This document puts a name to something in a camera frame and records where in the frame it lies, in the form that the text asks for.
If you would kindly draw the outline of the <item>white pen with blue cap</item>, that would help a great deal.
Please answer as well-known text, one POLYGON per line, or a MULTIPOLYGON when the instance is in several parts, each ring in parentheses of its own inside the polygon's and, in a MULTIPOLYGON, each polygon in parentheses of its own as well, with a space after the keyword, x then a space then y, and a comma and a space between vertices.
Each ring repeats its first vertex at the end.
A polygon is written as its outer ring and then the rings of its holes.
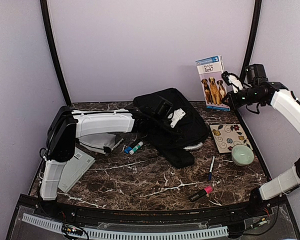
POLYGON ((209 168, 209 172, 208 172, 208 181, 210 181, 212 179, 214 163, 215 163, 215 156, 213 156, 212 160, 211 160, 211 164, 210 164, 210 168, 209 168))

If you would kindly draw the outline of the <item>white green glue stick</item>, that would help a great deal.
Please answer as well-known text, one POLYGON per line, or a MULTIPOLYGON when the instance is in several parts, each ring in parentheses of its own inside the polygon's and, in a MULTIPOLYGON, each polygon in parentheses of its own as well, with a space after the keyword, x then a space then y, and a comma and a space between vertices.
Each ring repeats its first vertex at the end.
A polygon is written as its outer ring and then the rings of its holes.
POLYGON ((144 145, 144 143, 142 141, 140 141, 137 145, 135 145, 130 151, 129 154, 133 155, 134 153, 136 153, 142 146, 144 145))

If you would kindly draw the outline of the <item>white pencil pouch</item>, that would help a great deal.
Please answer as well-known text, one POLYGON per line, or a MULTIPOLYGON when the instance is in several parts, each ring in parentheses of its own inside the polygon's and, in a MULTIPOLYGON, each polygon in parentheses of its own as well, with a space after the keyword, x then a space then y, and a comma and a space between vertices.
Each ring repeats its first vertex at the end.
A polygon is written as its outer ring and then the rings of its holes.
POLYGON ((109 154, 116 143, 116 135, 110 133, 98 133, 82 136, 79 138, 79 144, 89 151, 109 154))

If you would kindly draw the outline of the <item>pale green ceramic bowl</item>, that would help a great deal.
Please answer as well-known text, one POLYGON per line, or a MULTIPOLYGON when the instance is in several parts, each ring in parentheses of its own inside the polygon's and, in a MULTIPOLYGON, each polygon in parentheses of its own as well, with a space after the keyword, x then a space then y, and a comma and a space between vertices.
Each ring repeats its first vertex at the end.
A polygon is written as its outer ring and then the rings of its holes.
POLYGON ((254 161, 253 151, 245 145, 236 145, 231 150, 232 161, 240 167, 250 165, 254 161))

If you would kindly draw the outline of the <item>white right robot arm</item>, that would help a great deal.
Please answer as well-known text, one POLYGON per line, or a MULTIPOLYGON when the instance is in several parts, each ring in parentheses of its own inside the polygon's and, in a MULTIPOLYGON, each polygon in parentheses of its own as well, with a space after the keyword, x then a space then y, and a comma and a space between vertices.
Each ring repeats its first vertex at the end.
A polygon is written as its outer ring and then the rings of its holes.
POLYGON ((250 83, 227 71, 221 79, 229 87, 222 102, 230 110, 242 108, 248 117, 253 135, 261 147, 266 166, 275 171, 273 178, 251 191, 252 201, 245 205, 245 213, 256 217, 266 201, 289 195, 300 187, 300 101, 284 84, 269 81, 265 76, 253 77, 250 83), (268 107, 270 116, 256 123, 252 115, 261 107, 268 107))

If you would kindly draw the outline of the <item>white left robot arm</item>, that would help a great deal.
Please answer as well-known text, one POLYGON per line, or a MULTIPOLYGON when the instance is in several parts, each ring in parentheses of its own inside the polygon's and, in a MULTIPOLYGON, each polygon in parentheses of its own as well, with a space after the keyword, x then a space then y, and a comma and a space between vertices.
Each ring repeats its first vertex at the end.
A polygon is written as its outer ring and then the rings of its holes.
POLYGON ((163 100, 155 111, 137 107, 118 110, 80 111, 62 106, 47 133, 43 179, 38 196, 43 200, 41 210, 50 218, 57 218, 60 206, 54 202, 58 185, 66 163, 75 155, 76 140, 89 135, 107 133, 140 132, 157 128, 179 136, 177 123, 186 115, 185 108, 173 109, 172 104, 163 100))

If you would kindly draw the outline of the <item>black student backpack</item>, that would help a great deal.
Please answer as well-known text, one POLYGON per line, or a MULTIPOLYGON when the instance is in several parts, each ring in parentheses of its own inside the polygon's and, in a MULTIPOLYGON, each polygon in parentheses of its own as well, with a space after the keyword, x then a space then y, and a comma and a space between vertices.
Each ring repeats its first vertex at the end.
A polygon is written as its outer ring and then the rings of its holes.
POLYGON ((139 110, 138 130, 146 132, 146 141, 175 168, 195 163, 185 148, 203 143, 209 136, 208 126, 198 111, 176 88, 140 95, 133 99, 139 110))

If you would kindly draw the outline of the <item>black frame post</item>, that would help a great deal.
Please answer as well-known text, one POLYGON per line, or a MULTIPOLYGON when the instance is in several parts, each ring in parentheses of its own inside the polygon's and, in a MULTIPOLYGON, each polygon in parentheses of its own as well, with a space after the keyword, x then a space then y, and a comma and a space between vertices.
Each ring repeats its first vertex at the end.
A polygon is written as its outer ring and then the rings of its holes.
POLYGON ((63 99, 65 101, 65 104, 67 106, 71 106, 72 101, 71 101, 70 94, 69 94, 69 91, 68 91, 68 88, 66 85, 64 75, 63 75, 63 71, 62 71, 62 67, 61 67, 61 63, 59 60, 57 47, 56 47, 56 43, 55 43, 55 39, 54 39, 52 21, 50 18, 49 7, 48 7, 48 1, 40 0, 39 2, 40 2, 40 9, 41 9, 44 30, 45 30, 45 34, 46 34, 46 39, 47 39, 52 63, 54 66, 55 74, 56 74, 56 77, 58 80, 58 84, 59 84, 63 99))
POLYGON ((248 84, 246 73, 245 73, 245 67, 249 66, 249 63, 250 63, 250 60, 252 57, 255 40, 256 40, 256 36, 257 36, 260 14, 261 14, 261 7, 262 7, 262 1, 255 0, 246 51, 245 51, 240 75, 238 76, 239 80, 242 83, 243 89, 259 87, 259 86, 251 86, 250 84, 248 84))

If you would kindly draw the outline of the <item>blue capped black marker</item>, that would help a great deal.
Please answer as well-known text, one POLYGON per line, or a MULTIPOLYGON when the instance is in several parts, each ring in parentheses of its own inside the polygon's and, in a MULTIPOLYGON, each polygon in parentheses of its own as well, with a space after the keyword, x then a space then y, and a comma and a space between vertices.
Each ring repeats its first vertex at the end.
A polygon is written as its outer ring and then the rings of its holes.
POLYGON ((138 140, 134 141, 133 143, 131 143, 130 145, 128 145, 125 149, 124 149, 124 153, 125 154, 129 154, 129 152, 139 143, 138 140))

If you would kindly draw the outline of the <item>black front rail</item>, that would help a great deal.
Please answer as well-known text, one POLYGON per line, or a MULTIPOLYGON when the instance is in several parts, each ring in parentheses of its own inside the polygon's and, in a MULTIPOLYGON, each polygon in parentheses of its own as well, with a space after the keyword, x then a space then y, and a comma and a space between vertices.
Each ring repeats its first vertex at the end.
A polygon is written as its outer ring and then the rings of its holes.
POLYGON ((51 212, 57 213, 63 211, 67 222, 96 225, 101 222, 119 223, 119 224, 185 224, 196 222, 208 222, 210 224, 234 224, 240 223, 250 217, 269 217, 275 212, 277 204, 271 202, 271 207, 264 207, 254 210, 252 215, 247 211, 247 202, 228 206, 197 208, 188 210, 170 210, 170 211, 132 211, 132 210, 114 210, 95 207, 84 207, 78 205, 53 202, 51 212))

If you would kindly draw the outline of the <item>floral ceramic tile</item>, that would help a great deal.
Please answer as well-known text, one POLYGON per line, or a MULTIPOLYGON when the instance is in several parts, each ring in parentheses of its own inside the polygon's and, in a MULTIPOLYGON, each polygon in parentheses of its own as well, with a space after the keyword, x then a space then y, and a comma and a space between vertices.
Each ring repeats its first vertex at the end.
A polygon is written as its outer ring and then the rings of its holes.
POLYGON ((244 145, 253 150, 252 144, 240 124, 212 124, 209 127, 220 154, 231 153, 232 148, 236 145, 244 145))

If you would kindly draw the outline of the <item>black left frame post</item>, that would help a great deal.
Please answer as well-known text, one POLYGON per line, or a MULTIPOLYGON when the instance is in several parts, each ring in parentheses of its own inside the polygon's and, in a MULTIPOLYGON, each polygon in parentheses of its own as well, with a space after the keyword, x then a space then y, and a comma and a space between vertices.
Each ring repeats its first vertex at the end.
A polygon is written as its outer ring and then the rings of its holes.
POLYGON ((46 34, 46 39, 47 39, 52 63, 54 66, 55 74, 56 74, 56 77, 58 80, 58 84, 59 84, 63 99, 65 101, 65 104, 67 106, 71 106, 72 101, 71 101, 70 94, 69 94, 69 91, 68 91, 68 88, 66 85, 64 75, 63 75, 63 71, 62 71, 62 67, 61 67, 61 63, 59 60, 57 47, 56 47, 56 43, 55 43, 55 39, 54 39, 52 21, 50 18, 49 7, 48 7, 48 1, 40 0, 39 2, 40 2, 40 9, 41 9, 44 30, 45 30, 45 34, 46 34))

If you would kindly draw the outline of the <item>pink and black highlighter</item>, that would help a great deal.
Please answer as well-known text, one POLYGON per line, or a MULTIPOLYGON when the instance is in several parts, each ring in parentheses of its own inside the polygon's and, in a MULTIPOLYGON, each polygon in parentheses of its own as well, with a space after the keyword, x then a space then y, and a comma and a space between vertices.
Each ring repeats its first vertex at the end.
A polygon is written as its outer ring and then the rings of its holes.
POLYGON ((213 191, 213 188, 211 186, 207 186, 201 190, 199 190, 198 192, 194 193, 193 195, 191 195, 188 199, 191 202, 195 202, 197 200, 199 200, 202 197, 206 197, 207 195, 209 195, 211 192, 213 191))

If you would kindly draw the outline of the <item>dog picture book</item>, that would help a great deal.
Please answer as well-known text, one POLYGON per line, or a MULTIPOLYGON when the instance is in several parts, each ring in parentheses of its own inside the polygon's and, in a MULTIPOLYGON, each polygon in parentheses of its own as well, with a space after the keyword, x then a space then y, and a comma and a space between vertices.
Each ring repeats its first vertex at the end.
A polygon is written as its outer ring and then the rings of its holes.
POLYGON ((221 111, 230 111, 230 107, 222 103, 227 94, 227 85, 222 79, 224 65, 221 55, 197 60, 195 62, 200 83, 204 93, 206 107, 221 111))

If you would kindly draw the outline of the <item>grey notebook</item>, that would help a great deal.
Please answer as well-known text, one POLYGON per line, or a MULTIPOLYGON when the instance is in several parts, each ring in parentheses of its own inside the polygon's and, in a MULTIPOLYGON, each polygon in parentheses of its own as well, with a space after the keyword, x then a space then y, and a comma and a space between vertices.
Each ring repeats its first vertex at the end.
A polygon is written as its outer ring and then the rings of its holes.
POLYGON ((58 188, 68 193, 95 161, 94 157, 76 147, 74 156, 63 168, 58 188))

